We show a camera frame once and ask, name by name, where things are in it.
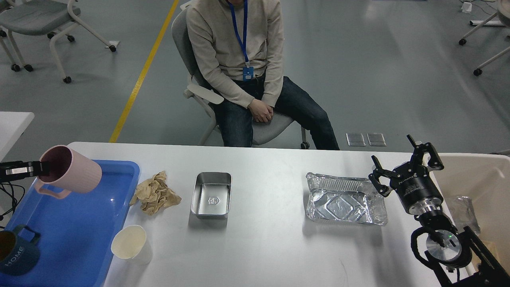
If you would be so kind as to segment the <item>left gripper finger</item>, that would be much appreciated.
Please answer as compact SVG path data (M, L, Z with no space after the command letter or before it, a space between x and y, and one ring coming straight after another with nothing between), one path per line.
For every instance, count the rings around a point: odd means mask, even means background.
M11 162L1 162L1 168L26 168L26 167L35 167L39 166L40 161L11 161Z
M14 168L7 168L7 167L1 167L0 168L0 182L6 183L6 182L13 182L17 180L22 180L29 177L38 177L38 176L45 176L49 175L50 168L47 166L44 167L35 167L35 166L29 166L29 167L14 167Z

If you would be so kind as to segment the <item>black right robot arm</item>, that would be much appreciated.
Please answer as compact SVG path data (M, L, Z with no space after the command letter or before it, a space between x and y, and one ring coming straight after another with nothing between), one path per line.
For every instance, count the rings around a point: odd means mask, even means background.
M404 211L420 223L410 236L415 258L442 287L508 287L508 272L479 236L468 226L459 232L443 211L444 198L430 172L444 164L433 144L407 138L414 149L410 160L386 170L372 155L375 166L368 178L383 197L395 191Z

